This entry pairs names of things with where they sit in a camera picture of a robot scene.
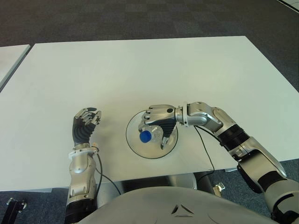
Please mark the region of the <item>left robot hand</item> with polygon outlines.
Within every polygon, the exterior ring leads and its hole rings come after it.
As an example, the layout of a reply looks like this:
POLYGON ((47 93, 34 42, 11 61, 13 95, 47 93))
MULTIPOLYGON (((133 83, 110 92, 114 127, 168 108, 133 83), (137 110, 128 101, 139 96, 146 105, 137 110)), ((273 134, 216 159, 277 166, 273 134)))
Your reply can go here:
POLYGON ((100 123, 101 111, 93 107, 83 108, 73 118, 72 137, 74 146, 89 143, 96 126, 100 123))

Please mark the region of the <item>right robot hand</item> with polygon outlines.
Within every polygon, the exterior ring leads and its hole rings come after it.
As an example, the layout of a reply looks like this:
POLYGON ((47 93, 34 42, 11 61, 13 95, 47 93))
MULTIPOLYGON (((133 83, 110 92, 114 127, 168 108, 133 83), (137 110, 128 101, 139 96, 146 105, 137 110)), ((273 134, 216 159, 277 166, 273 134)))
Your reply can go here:
POLYGON ((161 149, 163 149, 176 125, 176 108, 171 105, 151 105, 142 115, 138 131, 142 133, 146 126, 159 126, 162 131, 161 149))

